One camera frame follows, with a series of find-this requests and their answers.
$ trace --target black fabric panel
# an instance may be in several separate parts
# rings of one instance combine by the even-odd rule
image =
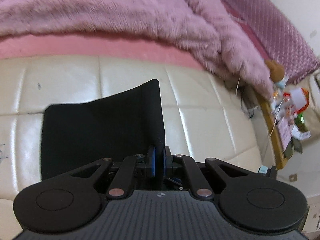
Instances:
[[[49,106],[44,112],[41,176],[48,179],[104,157],[114,162],[164,147],[159,81],[84,104]]]

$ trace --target black circular pad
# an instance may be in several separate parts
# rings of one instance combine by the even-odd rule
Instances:
[[[230,179],[219,205],[232,222],[257,232],[295,229],[307,210],[302,192],[264,176]]]
[[[264,209],[280,207],[284,202],[283,195],[271,188],[255,188],[247,194],[247,199],[252,205]]]
[[[73,195],[63,189],[49,189],[40,193],[36,202],[39,207],[48,211],[61,210],[71,205]]]
[[[22,190],[14,214],[24,229],[60,233],[91,221],[101,208],[97,191],[81,178],[48,179]]]

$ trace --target pink blanket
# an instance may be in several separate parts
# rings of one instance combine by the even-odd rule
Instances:
[[[187,51],[123,33],[66,33],[0,37],[0,59],[88,55],[137,59],[203,70]]]
[[[1,36],[74,31],[161,39],[224,79],[240,75],[271,98],[268,69],[220,0],[0,0]]]

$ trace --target wooden bed frame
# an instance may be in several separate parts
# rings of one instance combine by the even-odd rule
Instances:
[[[271,112],[270,104],[258,93],[256,93],[256,97],[261,107],[264,119],[267,123],[268,131],[270,134],[275,122],[273,115],[270,114]],[[284,166],[287,164],[288,159],[284,156],[284,149],[282,147],[281,138],[277,129],[274,129],[274,131],[270,136],[270,139],[271,139],[273,151],[275,154],[277,169],[278,170],[283,169]]]

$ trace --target logo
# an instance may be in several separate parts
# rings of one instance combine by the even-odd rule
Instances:
[[[162,197],[165,196],[165,194],[161,192],[161,193],[158,193],[157,196],[158,196],[159,198],[162,198]]]

